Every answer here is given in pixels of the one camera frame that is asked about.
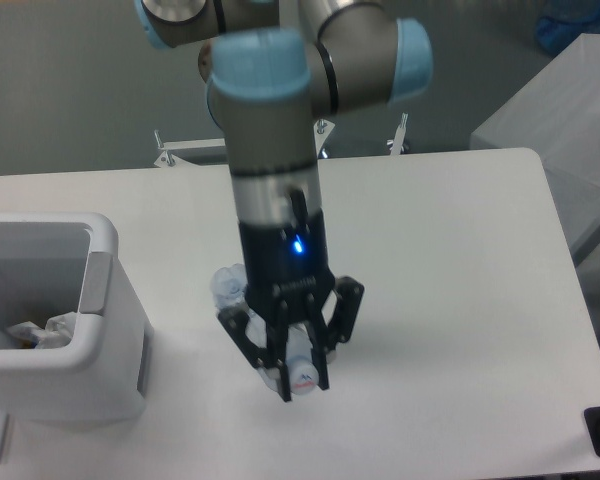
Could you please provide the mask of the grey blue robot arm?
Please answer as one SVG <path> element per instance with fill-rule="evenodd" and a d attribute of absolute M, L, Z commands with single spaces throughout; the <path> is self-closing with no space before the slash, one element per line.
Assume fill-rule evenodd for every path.
<path fill-rule="evenodd" d="M 278 1 L 139 1 L 157 48 L 197 41 L 210 116 L 222 130 L 245 284 L 217 317 L 284 401 L 327 389 L 364 288 L 330 270 L 316 121 L 424 91 L 425 28 L 379 1 L 301 1 L 301 30 Z"/>

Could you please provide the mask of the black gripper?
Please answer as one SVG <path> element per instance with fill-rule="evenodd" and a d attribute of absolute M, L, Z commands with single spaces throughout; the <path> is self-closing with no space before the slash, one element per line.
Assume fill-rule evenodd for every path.
<path fill-rule="evenodd" d="M 353 333 L 364 286 L 329 269 L 324 212 L 301 227 L 258 226 L 239 222 L 247 274 L 246 301 L 221 309 L 217 319 L 254 369 L 276 383 L 284 402 L 291 401 L 286 364 L 289 325 L 305 322 L 312 344 L 318 387 L 330 388 L 327 356 Z M 330 294 L 336 304 L 326 322 L 322 309 Z"/>

